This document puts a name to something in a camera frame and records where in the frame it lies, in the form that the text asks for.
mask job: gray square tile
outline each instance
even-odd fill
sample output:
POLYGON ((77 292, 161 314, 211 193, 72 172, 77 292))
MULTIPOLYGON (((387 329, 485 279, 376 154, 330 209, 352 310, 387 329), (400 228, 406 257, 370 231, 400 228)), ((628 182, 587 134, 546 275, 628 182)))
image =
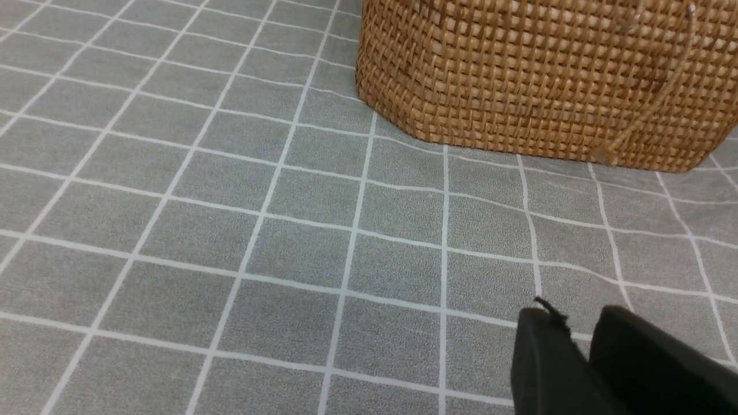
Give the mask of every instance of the gray square tile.
POLYGON ((298 86, 236 78, 228 90, 222 108, 292 120, 302 92, 303 89, 298 86))
POLYGON ((162 64, 142 91, 208 106, 218 102, 228 75, 162 64))
POLYGON ((85 49, 65 75, 93 82, 135 88, 154 61, 100 49, 85 49))
POLYGON ((336 13, 333 17, 330 34, 358 41, 361 26, 362 21, 359 16, 336 13))
POLYGON ((351 226, 359 182, 284 169, 269 212, 315 222, 351 226))
POLYGON ((210 0, 207 6, 211 9, 220 10, 221 12, 234 13, 241 16, 253 18, 263 18, 269 9, 269 1, 231 1, 231 0, 210 0))
POLYGON ((717 165, 715 164, 715 160, 713 157, 707 157, 706 159, 702 160, 702 162, 697 166, 698 168, 715 168, 717 165))
POLYGON ((566 176, 581 177, 583 179, 592 178, 590 167, 584 162, 550 159, 547 157, 523 157, 523 167, 565 174, 566 176))
POLYGON ((356 65, 358 51, 359 44, 357 42, 328 36, 320 57, 334 64, 346 65, 353 68, 356 65))
POLYGON ((301 4, 277 1, 275 8, 269 15, 269 21, 275 23, 290 24, 293 26, 307 27, 323 31, 328 27, 331 11, 315 7, 303 6, 301 4))
POLYGON ((266 80, 305 85, 313 61, 313 58, 307 56, 292 56, 265 49, 251 49, 249 57, 239 72, 266 80))
POLYGON ((345 230, 265 219, 246 271, 339 288, 350 236, 345 230))
POLYGON ((94 45, 158 58, 175 37, 176 33, 164 29, 115 21, 94 45))
POLYGON ((158 204, 149 196, 72 183, 36 233, 131 252, 158 204))
POLYGON ((277 52, 315 56, 322 40, 322 33, 267 23, 259 33, 255 45, 277 52))
POLYGON ((24 3, 16 0, 0 0, 0 25, 13 29, 25 18, 27 18, 34 10, 39 7, 38 4, 24 3))
POLYGON ((10 115, 0 114, 0 128, 4 128, 6 124, 13 118, 10 115))
POLYGON ((697 241, 697 246, 712 292, 738 299, 738 284, 735 282, 738 250, 707 241, 697 241))
POLYGON ((82 337, 81 333, 3 320, 0 411, 13 415, 41 412, 82 337))
POLYGON ((186 155, 183 148, 108 135, 79 176, 165 193, 186 155))
POLYGON ((100 327, 207 348, 232 286, 230 277, 137 262, 100 327))
POLYGON ((602 224, 597 185, 589 180, 525 172, 528 208, 556 218, 602 224))
POLYGON ((0 68, 0 109, 18 112, 49 82, 49 78, 0 68))
POLYGON ((517 321, 536 296, 533 266, 450 253, 447 295, 450 309, 517 321))
POLYGON ((413 241, 441 243, 444 196, 368 183, 359 218, 363 230, 413 241))
POLYGON ((590 358, 590 349, 592 348, 592 342, 582 339, 572 339, 576 347, 582 353, 585 359, 590 358))
POLYGON ((448 415, 515 415, 511 406, 499 406, 486 402, 478 402, 461 398, 446 398, 446 414, 448 415))
POLYGON ((705 290, 697 256, 687 238, 617 232, 614 236, 625 281, 694 291, 705 290))
POLYGON ((0 282, 6 312, 90 326, 125 260, 27 242, 0 282))
POLYGON ((523 208, 523 181, 517 168, 449 157, 449 190, 523 208))
POLYGON ((259 21, 257 20, 202 10, 187 31, 212 36, 225 41, 248 44, 254 37, 258 27, 259 21))
MULTIPOLYGON (((738 305, 733 303, 727 303, 725 301, 717 302, 717 310, 720 313, 720 319, 723 321, 723 328, 725 330, 725 337, 728 340, 728 345, 731 351, 738 349, 738 326, 728 322, 738 321, 738 305)), ((738 368, 733 368, 733 371, 738 372, 738 368)))
POLYGON ((358 235, 348 288, 440 306, 441 251, 358 235))
POLYGON ((669 195, 675 199, 697 202, 731 202, 738 199, 736 189, 719 171, 661 174, 661 178, 669 189, 669 195))
POLYGON ((738 140, 725 140, 712 156, 720 167, 738 167, 738 140))
POLYGON ((726 171, 726 173, 733 180, 733 183, 738 184, 738 170, 729 170, 729 171, 726 171))
POLYGON ((44 7, 23 26, 23 31, 67 41, 87 42, 107 22, 108 19, 102 16, 44 7))
POLYGON ((603 184, 663 193, 663 188, 658 182, 658 176, 653 171, 609 167, 600 164, 592 164, 592 169, 595 172, 595 178, 603 184))
POLYGON ((60 180, 0 169, 0 229, 25 232, 60 186, 60 180))
MULTIPOLYGON (((694 235, 738 244, 736 220, 738 205, 695 205, 675 202, 675 206, 679 216, 694 235)), ((674 233, 684 234, 684 228, 681 228, 681 232, 674 233)))
POLYGON ((28 113, 83 126, 105 127, 127 97, 127 92, 117 89, 57 80, 28 113))
POLYGON ((502 151, 489 151, 480 148, 468 148, 456 145, 449 145, 449 155, 451 157, 478 160, 499 165, 518 166, 519 164, 516 154, 503 153, 502 151))
POLYGON ((319 61, 313 75, 313 88, 333 91, 345 97, 359 99, 355 87, 356 71, 345 66, 319 61))
POLYGON ((113 130, 189 145, 195 141, 209 115, 208 109, 138 96, 113 130))
POLYGON ((447 324, 447 388, 511 398, 515 329, 458 317, 448 317, 447 324))
POLYGON ((0 162, 69 174, 87 153, 97 134, 95 131, 18 119, 0 140, 0 162))
POLYGON ((541 296, 569 316, 569 327, 575 332, 591 335, 604 306, 627 307, 617 284, 586 272, 544 266, 541 285, 541 296))
POLYGON ((277 162, 289 134, 289 124, 219 112, 200 147, 277 162))
POLYGON ((183 414, 203 360, 199 354, 96 337, 54 414, 183 414))
POLYGON ((332 10, 336 4, 334 0, 292 0, 300 4, 306 4, 308 6, 321 7, 324 9, 332 10))
POLYGON ((219 348, 323 365, 337 306, 337 295, 242 281, 219 348))
POLYGON ((322 385, 322 373, 216 358, 195 414, 312 414, 317 412, 322 385))
POLYGON ((141 253, 237 270, 255 223, 256 218, 245 213, 170 201, 141 253))
POLYGON ((450 247, 532 258, 531 230, 523 212, 466 197, 449 201, 450 247))
POLYGON ((114 16, 128 3, 128 0, 53 0, 52 4, 87 12, 114 16))
POLYGON ((5 258, 17 242, 18 239, 10 238, 9 236, 0 236, 0 258, 5 258))
POLYGON ((565 262, 615 278, 613 246, 606 230, 535 216, 533 226, 536 228, 538 258, 541 261, 565 262))
POLYGON ((390 185, 444 189, 444 158, 392 140, 373 141, 368 178, 390 185))
POLYGON ((275 168, 197 152, 174 194, 219 205, 260 210, 275 168))
POLYGON ((355 15, 361 15, 363 4, 362 0, 341 0, 338 4, 338 10, 355 15))
POLYGON ((674 218, 669 201, 664 197, 602 186, 602 199, 611 227, 671 235, 684 234, 684 228, 674 218))
POLYGON ((121 18, 181 30, 195 13, 192 7, 157 0, 136 0, 121 18))
POLYGON ((421 150, 425 150, 429 153, 440 155, 444 154, 444 147, 442 145, 437 143, 429 143, 427 141, 419 140, 408 134, 405 134, 404 131, 394 126, 389 120, 379 115, 376 118, 376 127, 374 134, 377 137, 392 138, 399 141, 400 143, 407 144, 410 147, 420 148, 421 150))
POLYGON ((627 290, 636 314, 709 357, 727 359, 707 297, 633 287, 627 290))
POLYGON ((245 51, 245 47, 238 45, 201 36, 184 35, 172 49, 168 59, 182 64, 231 72, 245 51))
POLYGON ((435 386, 440 323, 435 313, 346 298, 334 365, 435 386))
POLYGON ((367 142, 365 137, 297 127, 285 163, 361 177, 367 142))
POLYGON ((0 64, 56 73, 80 47, 16 33, 0 44, 0 64))
POLYGON ((326 415, 428 415, 438 413, 438 395, 398 386, 333 376, 326 415))
POLYGON ((305 98, 300 122, 369 134, 372 116, 372 110, 362 102, 311 89, 305 98))

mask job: rope handle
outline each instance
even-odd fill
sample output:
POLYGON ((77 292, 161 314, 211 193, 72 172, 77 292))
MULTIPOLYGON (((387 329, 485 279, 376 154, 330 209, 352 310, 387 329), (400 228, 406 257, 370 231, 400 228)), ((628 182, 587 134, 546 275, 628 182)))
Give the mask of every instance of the rope handle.
POLYGON ((670 95, 674 88, 677 85, 677 81, 682 78, 682 74, 684 73, 684 66, 687 60, 687 56, 692 51, 692 43, 694 41, 694 31, 695 31, 695 17, 694 14, 696 13, 697 8, 695 7, 694 3, 689 2, 689 6, 687 7, 687 16, 689 18, 689 31, 687 34, 687 41, 686 41, 686 47, 684 48, 684 51, 682 52, 682 55, 679 58, 679 64, 677 66, 677 69, 675 70, 673 76, 668 79, 664 87, 659 92, 659 95, 656 97, 656 99, 653 100, 650 107, 646 109, 645 112, 641 114, 641 116, 635 121, 630 123, 630 125, 623 130, 618 136, 611 141, 608 141, 606 139, 603 139, 599 145, 592 150, 590 150, 589 155, 597 162, 604 164, 604 165, 615 165, 618 163, 618 156, 615 153, 615 151, 620 148, 622 145, 626 144, 628 142, 628 139, 630 138, 630 135, 633 133, 633 130, 638 127, 642 122, 646 121, 651 115, 653 115, 654 112, 656 112, 657 109, 661 107, 661 104, 664 102, 666 97, 670 95))

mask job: floor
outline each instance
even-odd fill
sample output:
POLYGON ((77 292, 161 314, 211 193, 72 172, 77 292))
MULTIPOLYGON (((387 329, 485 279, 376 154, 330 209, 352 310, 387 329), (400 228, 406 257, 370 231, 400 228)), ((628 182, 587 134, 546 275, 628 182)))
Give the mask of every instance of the floor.
POLYGON ((427 145, 360 0, 0 0, 0 413, 512 414, 519 310, 736 368, 738 140, 690 174, 427 145))

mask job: brown woven texture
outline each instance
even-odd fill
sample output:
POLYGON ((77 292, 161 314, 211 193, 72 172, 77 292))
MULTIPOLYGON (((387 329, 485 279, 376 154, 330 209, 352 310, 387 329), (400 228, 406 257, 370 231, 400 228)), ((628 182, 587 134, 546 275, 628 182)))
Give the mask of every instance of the brown woven texture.
POLYGON ((735 0, 364 0, 359 97, 432 143, 681 172, 738 122, 735 0))

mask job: woven rattan basket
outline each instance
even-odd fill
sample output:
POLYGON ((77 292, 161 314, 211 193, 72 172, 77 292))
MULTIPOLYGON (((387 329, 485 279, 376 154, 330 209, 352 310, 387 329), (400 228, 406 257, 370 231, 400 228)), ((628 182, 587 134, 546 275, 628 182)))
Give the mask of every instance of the woven rattan basket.
POLYGON ((421 140, 687 171, 738 122, 736 0, 364 0, 356 87, 421 140))

